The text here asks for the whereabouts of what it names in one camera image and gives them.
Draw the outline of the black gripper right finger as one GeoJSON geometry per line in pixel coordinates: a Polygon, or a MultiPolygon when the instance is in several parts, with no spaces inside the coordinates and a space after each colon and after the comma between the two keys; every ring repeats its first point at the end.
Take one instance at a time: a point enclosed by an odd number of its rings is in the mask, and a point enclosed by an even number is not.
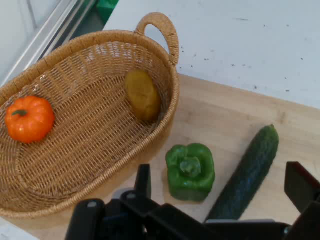
{"type": "Polygon", "coordinates": [[[284,191],[300,212],[289,228],[286,240],[320,238],[320,182],[299,162],[286,163],[284,191]]]}

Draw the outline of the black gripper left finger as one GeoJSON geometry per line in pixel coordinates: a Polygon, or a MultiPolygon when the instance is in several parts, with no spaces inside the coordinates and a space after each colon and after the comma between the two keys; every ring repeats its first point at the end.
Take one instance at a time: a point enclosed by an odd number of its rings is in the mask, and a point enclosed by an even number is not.
{"type": "Polygon", "coordinates": [[[135,185],[120,198],[105,203],[98,198],[79,202],[67,240],[205,240],[208,229],[170,204],[151,199],[149,164],[138,168],[135,185]]]}

